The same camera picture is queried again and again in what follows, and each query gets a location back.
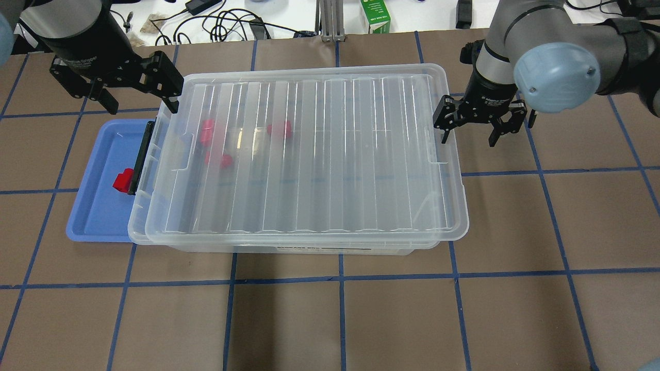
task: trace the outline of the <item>green and white carton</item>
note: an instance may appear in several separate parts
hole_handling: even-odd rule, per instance
[[[385,0],[360,0],[364,25],[370,34],[388,34],[392,18],[389,16]]]

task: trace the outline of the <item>label on box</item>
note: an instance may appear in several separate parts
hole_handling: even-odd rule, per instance
[[[370,34],[387,34],[392,19],[385,0],[361,0],[364,26]]]

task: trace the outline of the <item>tiled surface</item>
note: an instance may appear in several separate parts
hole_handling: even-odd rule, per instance
[[[120,297],[120,288],[26,292],[2,370],[104,369]]]
[[[459,50],[483,34],[165,49],[184,75],[423,60],[461,93],[471,67]],[[636,97],[541,115],[493,149],[489,127],[458,129],[471,229],[454,244],[401,257],[183,253],[67,239],[99,127],[152,117],[158,100],[117,92],[132,112],[87,102],[80,115],[51,59],[0,69],[3,371],[618,371],[660,356],[660,132]]]
[[[77,119],[77,116],[2,119],[0,190],[55,187]]]
[[[660,354],[660,274],[575,277],[601,370],[637,370]]]
[[[465,369],[451,280],[353,281],[345,292],[347,370]]]
[[[639,172],[546,180],[571,268],[660,266],[660,220]]]
[[[114,370],[222,370],[227,287],[137,287],[126,296]]]
[[[588,370],[565,277],[461,280],[474,371]]]

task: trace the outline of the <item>plastic storage box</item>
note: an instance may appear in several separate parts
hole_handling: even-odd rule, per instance
[[[185,78],[161,107],[129,220],[189,252],[406,255],[468,229],[433,64]]]

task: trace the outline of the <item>robotic arm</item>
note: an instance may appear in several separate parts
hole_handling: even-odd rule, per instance
[[[183,77],[164,52],[133,52],[108,0],[0,0],[0,65],[19,17],[55,52],[50,73],[73,98],[87,96],[116,114],[119,104],[106,88],[131,87],[177,112]]]
[[[532,127],[535,110],[561,112],[594,94],[635,92],[660,116],[660,28],[635,18],[580,26],[563,4],[500,0],[486,40],[461,51],[461,61],[474,66],[464,97],[443,96],[434,113],[443,143],[456,127],[489,123],[493,147],[520,130],[527,105]],[[527,104],[513,100],[518,89]]]

